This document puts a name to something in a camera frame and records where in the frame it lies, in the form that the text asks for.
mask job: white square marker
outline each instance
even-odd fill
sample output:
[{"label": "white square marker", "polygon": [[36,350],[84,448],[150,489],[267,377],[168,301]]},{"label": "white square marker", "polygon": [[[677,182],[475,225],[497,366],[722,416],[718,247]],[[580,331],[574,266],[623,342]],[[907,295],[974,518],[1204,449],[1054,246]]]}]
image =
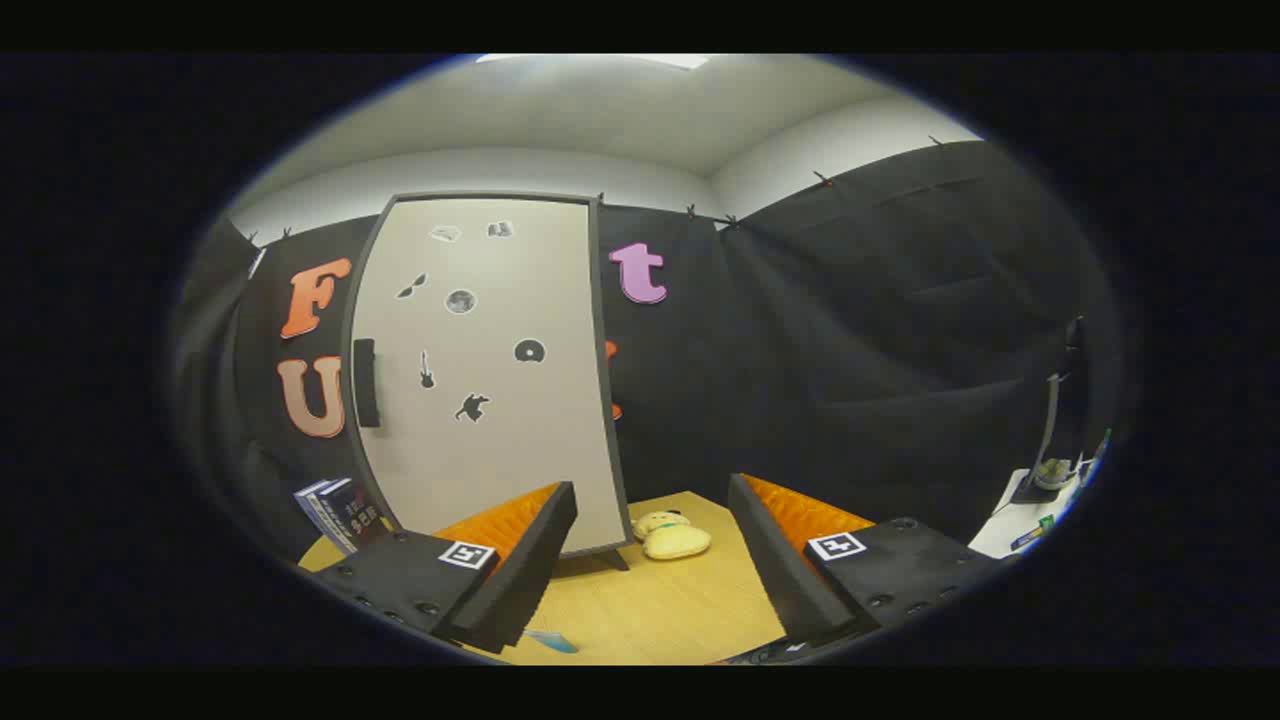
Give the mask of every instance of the white square marker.
[{"label": "white square marker", "polygon": [[444,551],[440,560],[452,565],[458,565],[460,568],[479,570],[494,552],[494,548],[485,547],[483,544],[456,542],[449,550]]},{"label": "white square marker", "polygon": [[809,541],[809,547],[818,553],[818,557],[828,561],[849,557],[850,555],[858,555],[859,552],[867,550],[867,546],[858,542],[858,538],[855,538],[852,533],[838,533],[823,538],[814,538]]}]

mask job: black fabric backdrop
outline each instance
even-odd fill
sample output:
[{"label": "black fabric backdrop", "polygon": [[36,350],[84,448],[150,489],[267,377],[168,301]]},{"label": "black fabric backdrop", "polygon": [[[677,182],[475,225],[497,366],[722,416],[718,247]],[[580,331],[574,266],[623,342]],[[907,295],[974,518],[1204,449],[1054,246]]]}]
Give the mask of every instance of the black fabric backdrop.
[{"label": "black fabric backdrop", "polygon": [[[1107,279],[1071,213],[989,143],[905,152],[831,179],[719,231],[681,213],[602,206],[627,500],[692,489],[723,503],[728,474],[746,471],[969,542],[1009,473],[1034,457],[1046,378],[1076,314],[1089,421],[1079,433],[1060,419],[1055,445],[1092,448],[1112,421],[1124,378]],[[225,492],[291,557],[319,533],[289,493],[360,470],[352,423],[328,439],[296,430],[275,374],[280,360],[339,352],[352,278],[335,281],[316,331],[280,341],[289,278],[355,259],[375,222],[271,243],[241,302],[237,395],[244,437],[261,448]],[[660,304],[621,291],[608,254],[635,242],[664,258],[653,270],[668,290]]]}]

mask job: book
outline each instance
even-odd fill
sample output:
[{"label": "book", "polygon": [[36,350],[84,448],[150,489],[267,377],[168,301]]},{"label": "book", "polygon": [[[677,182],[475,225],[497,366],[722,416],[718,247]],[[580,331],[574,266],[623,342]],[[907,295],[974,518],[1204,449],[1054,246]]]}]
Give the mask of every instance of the book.
[{"label": "book", "polygon": [[328,518],[339,528],[349,547],[358,550],[388,533],[381,512],[369,493],[352,478],[343,478],[316,491]]},{"label": "book", "polygon": [[320,534],[329,538],[329,541],[333,542],[333,544],[335,544],[343,555],[351,555],[357,550],[355,543],[352,543],[351,539],[338,528],[338,524],[329,516],[324,505],[320,502],[320,491],[328,488],[333,483],[334,480],[321,480],[307,486],[293,493],[293,498],[298,501],[302,511],[316,527],[316,529],[320,530]]}]

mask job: orange letter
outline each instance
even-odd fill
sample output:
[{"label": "orange letter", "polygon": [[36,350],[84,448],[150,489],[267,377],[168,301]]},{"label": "orange letter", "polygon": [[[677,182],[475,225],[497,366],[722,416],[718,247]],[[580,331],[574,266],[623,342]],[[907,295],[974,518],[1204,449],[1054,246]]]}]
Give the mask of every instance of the orange letter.
[{"label": "orange letter", "polygon": [[333,278],[344,278],[349,272],[351,260],[343,258],[293,275],[289,281],[293,283],[289,322],[280,328],[280,337],[289,340],[316,329],[320,318],[311,313],[311,305],[317,305],[321,310],[328,307],[333,300]]},{"label": "orange letter", "polygon": [[316,418],[307,407],[307,395],[302,388],[302,375],[307,372],[306,361],[285,360],[275,368],[284,384],[284,407],[289,411],[289,419],[300,430],[311,437],[334,437],[342,432],[344,416],[342,393],[338,387],[340,369],[340,357],[316,359],[316,374],[320,375],[320,387],[324,388],[325,410],[323,418]]}]

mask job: stuffed toy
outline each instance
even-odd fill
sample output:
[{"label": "stuffed toy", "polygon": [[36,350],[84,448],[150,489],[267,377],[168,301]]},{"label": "stuffed toy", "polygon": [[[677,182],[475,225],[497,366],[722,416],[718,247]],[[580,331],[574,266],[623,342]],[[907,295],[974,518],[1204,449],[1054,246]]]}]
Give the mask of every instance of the stuffed toy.
[{"label": "stuffed toy", "polygon": [[695,528],[678,510],[649,512],[631,523],[631,530],[644,542],[644,553],[654,560],[689,557],[712,544],[712,536]]}]

